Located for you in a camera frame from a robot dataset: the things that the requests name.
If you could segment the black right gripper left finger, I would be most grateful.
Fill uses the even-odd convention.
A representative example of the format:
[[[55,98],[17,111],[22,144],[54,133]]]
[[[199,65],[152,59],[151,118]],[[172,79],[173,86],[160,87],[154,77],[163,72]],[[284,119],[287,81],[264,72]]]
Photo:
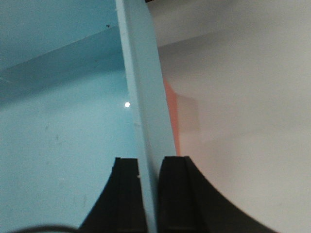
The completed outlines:
[[[79,227],[84,233],[146,233],[136,158],[116,158],[110,177]]]

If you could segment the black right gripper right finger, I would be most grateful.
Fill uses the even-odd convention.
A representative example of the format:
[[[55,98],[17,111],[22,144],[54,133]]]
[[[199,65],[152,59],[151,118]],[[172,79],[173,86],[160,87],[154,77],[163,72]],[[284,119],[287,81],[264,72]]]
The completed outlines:
[[[161,233],[272,233],[236,207],[188,157],[163,159],[158,182]]]

